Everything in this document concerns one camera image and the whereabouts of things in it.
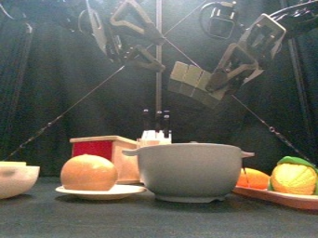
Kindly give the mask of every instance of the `dark tabletop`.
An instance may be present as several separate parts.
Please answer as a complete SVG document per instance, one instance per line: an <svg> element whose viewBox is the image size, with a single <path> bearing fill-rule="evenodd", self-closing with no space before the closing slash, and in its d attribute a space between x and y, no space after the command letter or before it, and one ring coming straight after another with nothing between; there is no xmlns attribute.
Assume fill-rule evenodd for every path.
<svg viewBox="0 0 318 238"><path fill-rule="evenodd" d="M59 178L0 200L0 237L318 237L318 212L229 194L209 204L163 202L151 192L89 201L59 193Z"/></svg>

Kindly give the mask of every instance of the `black curtain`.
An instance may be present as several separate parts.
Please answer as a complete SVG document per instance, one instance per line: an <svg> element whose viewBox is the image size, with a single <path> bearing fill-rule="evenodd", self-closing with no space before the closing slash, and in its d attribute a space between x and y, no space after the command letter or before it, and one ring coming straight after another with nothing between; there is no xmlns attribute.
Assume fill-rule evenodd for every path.
<svg viewBox="0 0 318 238"><path fill-rule="evenodd" d="M181 22L167 34L169 41L205 70L213 72L225 49L238 38L218 41L203 34L199 25L201 8L186 18L203 3L202 0L163 2L163 33ZM142 7L155 21L155 1L143 1ZM238 1L240 21L250 26L261 13L272 14L280 8L280 1ZM10 24L4 18L2 24ZM16 24L8 30L2 29L2 48L4 42L10 41L7 31L19 27ZM305 47L310 36L304 37ZM150 45L134 37L129 40L143 46ZM10 41L10 46L22 50L22 46L14 41ZM234 99L226 99L211 110L191 98L169 91L169 77L175 61L191 63L178 49L170 43L163 44L163 64L167 67L163 72L163 109L171 111L174 142L197 140L234 144L245 151L257 153L256 158L245 160L245 165L270 173L277 161L285 155L294 155L294 150ZM310 108L317 116L317 65L313 66L306 49L302 50L309 71L306 81L313 104ZM150 53L155 54L154 47L150 48ZM304 129L290 53L286 44L269 70L242 87L237 97L294 146L308 152L312 145ZM130 139L141 137L142 110L149 108L155 111L155 72L127 66L107 80L119 68L121 65L111 63L103 55L90 35L71 32L54 22L36 22L18 110L10 121L12 130L10 138L6 138L8 147L3 152L4 158L23 142L42 134L10 160L40 165L43 176L58 176L63 163L71 157L71 138L106 135ZM14 79L10 78L10 75L2 75L2 90L8 90L3 82L12 82Z"/></svg>
<svg viewBox="0 0 318 238"><path fill-rule="evenodd" d="M24 82L32 26L0 16L0 157L7 156L12 120Z"/></svg>
<svg viewBox="0 0 318 238"><path fill-rule="evenodd" d="M305 77L305 90L308 100L308 117L309 126L312 128L312 147L314 154L318 153L318 31L300 36L297 39L297 46L300 52L300 62L302 74Z"/></svg>

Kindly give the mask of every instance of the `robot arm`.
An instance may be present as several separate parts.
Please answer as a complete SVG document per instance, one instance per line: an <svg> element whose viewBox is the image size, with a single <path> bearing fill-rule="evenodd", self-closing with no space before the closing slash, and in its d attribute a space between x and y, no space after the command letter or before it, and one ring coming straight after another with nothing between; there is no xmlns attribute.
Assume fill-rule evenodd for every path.
<svg viewBox="0 0 318 238"><path fill-rule="evenodd" d="M262 14L238 42L227 47L206 84L206 91L213 94L227 87L229 91L235 92L257 78L273 61L284 40L318 27L316 10L317 0L288 7L270 16Z"/></svg>
<svg viewBox="0 0 318 238"><path fill-rule="evenodd" d="M113 62L130 63L161 72L165 65L159 64L147 49L131 46L125 39L130 34L158 46L166 41L138 2L142 0L0 0L0 13L11 20L50 21L71 32L87 33L94 36L99 49ZM11 16L7 9L12 7L20 10L23 17Z"/></svg>

